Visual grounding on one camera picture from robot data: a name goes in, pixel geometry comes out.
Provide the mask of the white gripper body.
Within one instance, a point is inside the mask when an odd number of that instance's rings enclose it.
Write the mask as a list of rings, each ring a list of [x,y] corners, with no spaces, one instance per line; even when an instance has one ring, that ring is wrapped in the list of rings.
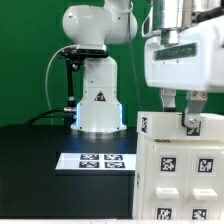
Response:
[[[182,31],[177,45],[164,47],[160,41],[157,36],[145,43],[148,86],[224,92],[224,16]]]

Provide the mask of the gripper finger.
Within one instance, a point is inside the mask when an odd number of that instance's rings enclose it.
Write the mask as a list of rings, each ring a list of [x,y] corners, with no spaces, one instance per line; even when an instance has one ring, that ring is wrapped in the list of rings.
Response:
[[[176,104],[175,104],[176,90],[175,89],[161,89],[161,101],[164,112],[175,112]]]
[[[201,121],[201,112],[207,102],[208,94],[203,91],[188,91],[187,105],[182,113],[182,125],[187,128],[198,128]]]

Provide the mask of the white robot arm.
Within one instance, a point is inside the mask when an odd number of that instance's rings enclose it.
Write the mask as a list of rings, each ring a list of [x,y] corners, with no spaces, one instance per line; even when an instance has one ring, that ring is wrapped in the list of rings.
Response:
[[[224,2],[222,0],[148,0],[152,8],[142,36],[148,86],[186,90],[182,125],[196,128],[209,92],[224,92]],[[102,7],[76,5],[63,16],[73,45],[66,55],[74,70],[84,69],[83,97],[71,128],[85,133],[124,130],[117,101],[117,64],[109,44],[132,40],[138,29],[131,0],[104,0]]]

